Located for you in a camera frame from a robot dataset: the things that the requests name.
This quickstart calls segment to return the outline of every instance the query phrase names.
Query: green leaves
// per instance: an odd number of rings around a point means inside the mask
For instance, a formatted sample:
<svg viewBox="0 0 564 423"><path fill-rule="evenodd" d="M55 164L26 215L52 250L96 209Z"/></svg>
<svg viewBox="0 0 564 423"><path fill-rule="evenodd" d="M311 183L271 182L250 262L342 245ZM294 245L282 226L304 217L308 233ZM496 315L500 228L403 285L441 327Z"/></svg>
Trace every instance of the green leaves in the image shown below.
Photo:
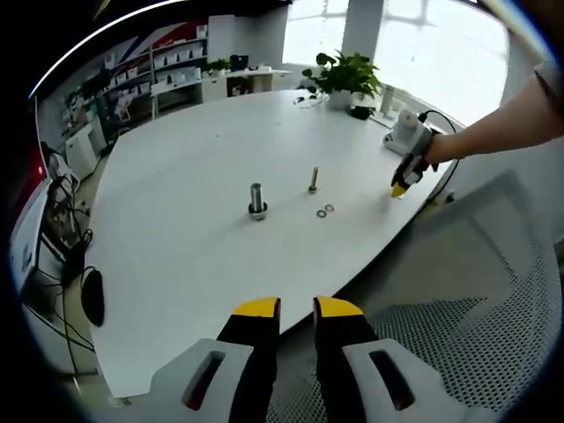
<svg viewBox="0 0 564 423"><path fill-rule="evenodd" d="M231 62L228 59L218 59L215 62L209 62L204 66L204 71L221 71L222 69L231 68Z"/></svg>
<svg viewBox="0 0 564 423"><path fill-rule="evenodd" d="M337 51L334 57L319 53L315 61L319 65L319 76L314 77L311 69L305 69L301 73L315 83L315 86L308 87L308 91L312 94L309 96L310 100L317 98L319 92L331 94L335 91L350 91L364 93L373 98L375 93L378 93L381 84L374 74L378 68L371 64L368 57L359 53L345 56Z"/></svg>
<svg viewBox="0 0 564 423"><path fill-rule="evenodd" d="M328 56L325 53L319 53L317 55L317 57L315 58L315 62L320 66L325 66L327 63L330 63L331 65L333 65L337 61L333 57Z"/></svg>

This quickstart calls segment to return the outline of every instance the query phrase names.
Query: window frame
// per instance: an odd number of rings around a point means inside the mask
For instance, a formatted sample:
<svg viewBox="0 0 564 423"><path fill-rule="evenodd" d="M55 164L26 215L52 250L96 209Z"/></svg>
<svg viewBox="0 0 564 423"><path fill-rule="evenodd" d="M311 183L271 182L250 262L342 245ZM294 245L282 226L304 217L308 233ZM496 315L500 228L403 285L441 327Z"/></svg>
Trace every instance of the window frame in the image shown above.
<svg viewBox="0 0 564 423"><path fill-rule="evenodd" d="M388 1L401 1L401 0L385 0L385 1L388 2ZM426 28L436 28L438 31L441 31L442 27L440 25L434 24L433 22L429 21L428 18L427 18L429 6L430 6L431 2L433 2L433 1L434 0L421 0L421 12L420 12L420 14L417 18L406 18L406 17L391 14L391 13L389 13L386 5L384 5L384 9L382 11L381 28L380 28L380 33L379 33L379 36L378 36L378 41L380 41L382 39L383 26L386 23L389 23L389 22L397 22L397 23L411 25L411 26L413 26L415 31L417 33L421 34L421 35L424 33ZM499 19L489 9L485 8L481 4L474 3L472 0L450 0L450 1L452 1L454 3L464 4L465 6L470 6L474 10L481 12L481 13L485 13L485 14L487 14L487 15L489 15L489 16L491 16L491 17L493 17L493 18L495 18L496 20L499 21ZM482 48L485 51L487 51L488 53L490 53L494 56L497 56L500 60L502 60L506 64L505 78L507 78L507 67L508 67L508 60L509 60L509 43L510 43L510 40L509 40L509 37L507 37L506 38L506 47L505 47L504 52L498 52L495 49L488 48L487 46L482 46ZM378 63L377 63L378 45L379 44L377 43L375 53L374 53L374 60L373 60L373 63L376 66L378 66ZM406 90L404 89L404 87L398 87L398 88L400 90L406 91L411 96L417 96L416 93L411 93L409 88L406 89ZM500 103L501 103L502 98L503 98L504 90L505 90L505 84L501 88ZM460 122L464 122L466 120L465 116L454 116L454 117L455 117L456 120L458 120Z"/></svg>
<svg viewBox="0 0 564 423"><path fill-rule="evenodd" d="M343 28L343 40L345 39L345 30L346 30L346 15L348 13L348 9L349 9L349 4L350 4L350 0L347 2L346 5L346 9L342 12L336 13L336 12L329 12L328 11L328 6L329 6L329 1L330 0L324 0L323 1L323 11L320 14L315 14L315 15L307 15L307 16L301 16L299 18L291 18L290 14L291 14L291 9L288 9L288 17L286 19L286 28L285 28L285 36L284 36L284 47L283 47L283 51L282 51L282 64L289 64L289 65L295 65L295 66L316 66L315 63L315 58L312 58L312 62L311 63L299 63L296 61L291 61L291 60L285 60L285 52L286 52L286 41L287 41L287 30L288 30L288 24L290 22L296 22L296 21L300 21L300 20L307 20L307 19L315 19L315 18L322 18L323 19L323 23L326 22L328 19L344 19L345 22L345 26ZM339 50L343 47L343 40L341 40L341 46L339 48Z"/></svg>

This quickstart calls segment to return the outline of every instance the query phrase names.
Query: desk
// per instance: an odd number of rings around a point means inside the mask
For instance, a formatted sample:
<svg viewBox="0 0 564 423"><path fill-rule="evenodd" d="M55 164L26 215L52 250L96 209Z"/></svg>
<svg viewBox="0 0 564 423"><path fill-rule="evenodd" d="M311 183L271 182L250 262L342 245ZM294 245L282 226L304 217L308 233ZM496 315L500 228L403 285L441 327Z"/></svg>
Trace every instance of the desk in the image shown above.
<svg viewBox="0 0 564 423"><path fill-rule="evenodd" d="M206 102L202 94L203 84L206 82L216 83L222 80L225 81L229 78L252 78L253 91L255 93L264 93L272 91L272 80L276 75L285 76L291 73L292 72L289 70L236 70L233 72L227 72L225 75L215 78L200 78L166 85L155 84L151 87L152 119L155 119L159 113L159 95L164 93L170 93L174 90L180 90L181 88L185 88L187 86L197 85L200 89L199 98L201 99L201 102Z"/></svg>
<svg viewBox="0 0 564 423"><path fill-rule="evenodd" d="M244 301L278 296L280 329L295 325L315 295L335 294L378 256L449 166L392 199L401 158L382 146L388 130L324 105L301 108L299 95L213 101L116 144L86 254L103 274L106 321L92 335L115 397L146 393L157 369L215 338ZM253 182L269 205L260 222L247 213ZM335 211L320 219L326 204Z"/></svg>
<svg viewBox="0 0 564 423"><path fill-rule="evenodd" d="M35 187L11 234L10 268L18 294L38 265L41 222L50 184L51 179L46 178Z"/></svg>

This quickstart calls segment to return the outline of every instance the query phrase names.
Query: floor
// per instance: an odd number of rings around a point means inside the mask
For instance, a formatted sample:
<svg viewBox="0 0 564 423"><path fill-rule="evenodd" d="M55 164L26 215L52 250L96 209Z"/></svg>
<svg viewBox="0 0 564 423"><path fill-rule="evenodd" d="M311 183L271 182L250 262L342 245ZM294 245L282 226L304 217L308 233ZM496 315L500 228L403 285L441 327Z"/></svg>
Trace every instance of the floor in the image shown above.
<svg viewBox="0 0 564 423"><path fill-rule="evenodd" d="M76 193L77 201L84 201L91 209L94 198L96 197L96 190L98 189L100 178L108 162L108 157L109 156L106 156L100 160L94 173L82 181ZM84 215L78 215L77 218L82 227L88 227L89 218ZM92 342L90 325L86 320L86 316L80 304L79 278L74 280L65 290L64 313L67 321L72 324L84 338ZM74 344L70 344L70 353L76 362L79 373L91 374L97 372L98 362L95 355L91 352ZM72 396L82 403L86 409L104 409L123 405L123 400L115 400L112 398L108 386L100 374L76 377L75 381L67 382L66 387Z"/></svg>

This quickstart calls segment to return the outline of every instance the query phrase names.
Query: box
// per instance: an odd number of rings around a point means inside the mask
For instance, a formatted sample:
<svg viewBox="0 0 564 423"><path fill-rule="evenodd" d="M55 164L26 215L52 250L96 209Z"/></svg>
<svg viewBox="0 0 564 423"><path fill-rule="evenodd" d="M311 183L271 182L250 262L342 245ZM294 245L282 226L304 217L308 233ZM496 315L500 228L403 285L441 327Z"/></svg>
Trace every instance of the box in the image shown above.
<svg viewBox="0 0 564 423"><path fill-rule="evenodd" d="M178 53L178 61L186 62L190 59L190 50L184 50Z"/></svg>
<svg viewBox="0 0 564 423"><path fill-rule="evenodd" d="M192 58L198 59L198 58L202 57L203 55L204 55L204 48L203 47L192 49Z"/></svg>
<svg viewBox="0 0 564 423"><path fill-rule="evenodd" d="M182 84L186 82L186 75L181 72L176 72L171 75L174 84Z"/></svg>
<svg viewBox="0 0 564 423"><path fill-rule="evenodd" d="M106 69L114 69L115 67L115 53L104 57L104 67Z"/></svg>
<svg viewBox="0 0 564 423"><path fill-rule="evenodd" d="M133 79L136 76L137 76L137 66L135 66L135 67L133 67L133 68L131 68L127 71L127 78L128 79Z"/></svg>
<svg viewBox="0 0 564 423"><path fill-rule="evenodd" d="M178 54L173 53L171 55L167 55L167 64L175 64L178 63Z"/></svg>
<svg viewBox="0 0 564 423"><path fill-rule="evenodd" d="M139 92L141 94L145 94L151 91L151 83L150 82L144 82L143 84L141 84L139 86Z"/></svg>
<svg viewBox="0 0 564 423"><path fill-rule="evenodd" d="M125 81L127 81L127 74L125 73L120 73L117 77L115 77L117 85L123 84Z"/></svg>
<svg viewBox="0 0 564 423"><path fill-rule="evenodd" d="M151 85L152 95L160 94L167 89L167 82L159 82L158 84Z"/></svg>
<svg viewBox="0 0 564 423"><path fill-rule="evenodd" d="M208 35L208 26L207 25L198 25L196 27L196 38L205 38Z"/></svg>
<svg viewBox="0 0 564 423"><path fill-rule="evenodd" d="M155 69L159 69L165 66L165 57L155 57L154 60Z"/></svg>

